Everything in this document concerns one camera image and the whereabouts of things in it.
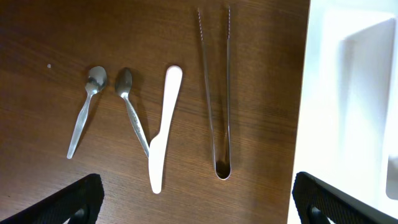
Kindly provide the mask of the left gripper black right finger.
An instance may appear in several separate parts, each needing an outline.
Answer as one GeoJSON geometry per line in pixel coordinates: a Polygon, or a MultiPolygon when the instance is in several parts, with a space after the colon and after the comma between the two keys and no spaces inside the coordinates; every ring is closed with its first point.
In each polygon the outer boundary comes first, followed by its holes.
{"type": "Polygon", "coordinates": [[[292,190],[299,219],[304,224],[397,224],[391,217],[307,172],[295,176],[292,190]]]}

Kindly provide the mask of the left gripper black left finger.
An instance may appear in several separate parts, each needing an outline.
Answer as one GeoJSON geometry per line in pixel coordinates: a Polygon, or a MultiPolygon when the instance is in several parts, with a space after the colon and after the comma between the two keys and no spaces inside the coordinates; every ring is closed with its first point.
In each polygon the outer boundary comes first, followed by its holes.
{"type": "Polygon", "coordinates": [[[99,174],[89,174],[1,223],[95,224],[104,200],[99,174]]]}

